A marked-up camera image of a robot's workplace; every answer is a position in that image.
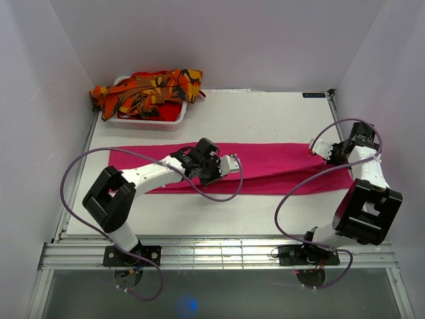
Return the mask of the pink trousers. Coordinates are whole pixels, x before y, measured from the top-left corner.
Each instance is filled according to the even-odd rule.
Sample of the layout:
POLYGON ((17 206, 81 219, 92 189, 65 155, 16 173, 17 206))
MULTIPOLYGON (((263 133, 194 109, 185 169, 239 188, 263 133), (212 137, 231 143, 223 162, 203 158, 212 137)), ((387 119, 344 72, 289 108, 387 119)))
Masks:
MULTIPOLYGON (((119 146, 119 148, 162 160, 165 156, 185 146, 195 146, 196 142, 153 146, 119 146)), ((244 172, 242 195, 285 195, 305 179, 324 171, 331 166, 319 156, 308 151, 308 144, 274 143, 242 144, 218 143, 220 155, 236 154, 244 172)), ((111 152, 108 165, 116 169, 132 169, 147 165, 146 159, 133 155, 111 152)), ((240 182, 239 173, 229 174, 203 190, 211 194, 233 194, 240 182)), ((350 188, 353 180, 348 169, 338 169, 317 177, 295 192, 295 195, 309 195, 350 188)), ((150 193, 186 194, 195 190, 186 181, 160 187, 150 193)))

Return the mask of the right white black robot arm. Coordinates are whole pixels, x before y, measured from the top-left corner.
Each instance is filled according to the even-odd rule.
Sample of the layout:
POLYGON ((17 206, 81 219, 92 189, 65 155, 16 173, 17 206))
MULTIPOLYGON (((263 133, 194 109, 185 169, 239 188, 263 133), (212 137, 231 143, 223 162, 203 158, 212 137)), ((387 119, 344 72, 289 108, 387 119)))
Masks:
POLYGON ((327 165, 351 164, 353 182, 332 222, 304 235, 308 242, 299 248, 304 262, 326 261, 334 255, 332 249, 345 245, 380 245, 384 241, 402 204, 402 194, 391 189, 384 178, 376 136, 370 124, 355 122, 343 142, 310 141, 311 152, 327 165))

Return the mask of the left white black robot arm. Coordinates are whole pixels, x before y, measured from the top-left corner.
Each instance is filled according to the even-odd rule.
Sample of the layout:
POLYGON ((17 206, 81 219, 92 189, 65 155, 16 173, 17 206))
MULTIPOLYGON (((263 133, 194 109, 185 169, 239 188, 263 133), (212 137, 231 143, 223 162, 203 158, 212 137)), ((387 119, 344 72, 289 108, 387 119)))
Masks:
POLYGON ((102 170, 82 205, 101 230, 120 246, 118 258, 131 266, 141 257, 141 243, 127 222, 135 198, 159 187, 179 183, 185 177, 199 178, 206 186, 223 177, 220 164, 218 146, 202 138, 194 147, 181 148, 145 166, 118 170, 111 165, 102 170))

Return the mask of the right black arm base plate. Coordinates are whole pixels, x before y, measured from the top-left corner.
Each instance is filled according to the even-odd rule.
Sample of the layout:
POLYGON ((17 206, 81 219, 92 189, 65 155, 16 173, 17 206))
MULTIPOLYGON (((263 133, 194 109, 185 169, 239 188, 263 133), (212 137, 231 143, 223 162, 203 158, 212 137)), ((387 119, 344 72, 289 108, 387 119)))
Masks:
POLYGON ((279 246, 277 258, 280 266, 340 265, 337 253, 306 244, 279 246))

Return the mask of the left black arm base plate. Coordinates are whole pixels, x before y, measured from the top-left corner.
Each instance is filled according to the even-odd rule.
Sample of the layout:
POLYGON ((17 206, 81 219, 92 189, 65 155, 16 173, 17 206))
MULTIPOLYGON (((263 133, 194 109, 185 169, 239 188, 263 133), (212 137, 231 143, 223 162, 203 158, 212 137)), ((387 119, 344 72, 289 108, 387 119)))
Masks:
MULTIPOLYGON (((141 246, 136 247, 131 251, 132 254, 141 256, 156 265, 161 263, 161 246, 141 246)), ((137 266, 151 266, 145 261, 141 261, 139 258, 129 256, 128 254, 123 253, 114 246, 107 246, 104 251, 104 257, 102 261, 103 266, 108 267, 137 267, 137 266)))

